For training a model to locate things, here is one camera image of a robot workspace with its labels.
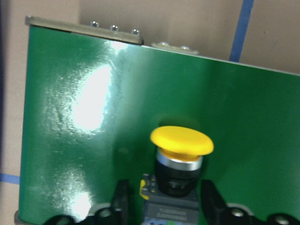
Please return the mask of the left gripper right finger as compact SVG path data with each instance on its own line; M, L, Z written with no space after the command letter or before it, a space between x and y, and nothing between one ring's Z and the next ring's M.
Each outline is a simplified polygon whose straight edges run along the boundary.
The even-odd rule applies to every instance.
M211 180L201 181L201 207L209 225L224 225L228 206Z

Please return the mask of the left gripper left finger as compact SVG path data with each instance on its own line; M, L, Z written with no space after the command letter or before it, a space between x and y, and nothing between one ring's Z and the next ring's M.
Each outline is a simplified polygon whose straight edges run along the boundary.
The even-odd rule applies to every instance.
M127 225L129 218L129 180L117 182L111 201L115 225Z

